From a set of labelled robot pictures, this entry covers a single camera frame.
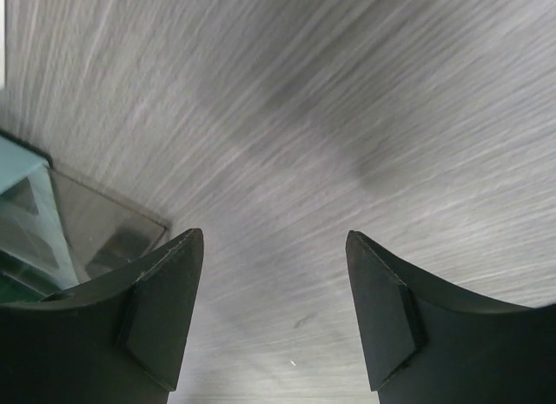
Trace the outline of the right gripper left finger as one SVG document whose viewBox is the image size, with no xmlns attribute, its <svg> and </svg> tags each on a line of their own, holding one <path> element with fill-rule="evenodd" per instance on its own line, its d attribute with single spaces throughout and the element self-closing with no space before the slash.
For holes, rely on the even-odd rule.
<svg viewBox="0 0 556 404">
<path fill-rule="evenodd" d="M 192 228 L 41 301 L 1 307 L 4 403 L 165 403 L 176 390 L 203 262 Z"/>
</svg>

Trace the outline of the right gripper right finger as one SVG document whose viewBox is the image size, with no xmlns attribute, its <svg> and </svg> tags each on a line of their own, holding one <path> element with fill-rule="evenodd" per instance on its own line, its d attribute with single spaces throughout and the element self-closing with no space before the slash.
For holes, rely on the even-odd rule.
<svg viewBox="0 0 556 404">
<path fill-rule="evenodd" d="M 552 403 L 555 307 L 443 280 L 359 231 L 347 271 L 369 386 L 382 403 Z"/>
</svg>

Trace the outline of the teal makeup drawer organizer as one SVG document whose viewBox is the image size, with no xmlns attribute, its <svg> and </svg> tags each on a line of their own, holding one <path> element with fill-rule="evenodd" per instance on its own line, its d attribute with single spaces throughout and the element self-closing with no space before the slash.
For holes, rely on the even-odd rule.
<svg viewBox="0 0 556 404">
<path fill-rule="evenodd" d="M 1 302 L 41 301 L 167 241 L 168 224 L 1 135 Z"/>
</svg>

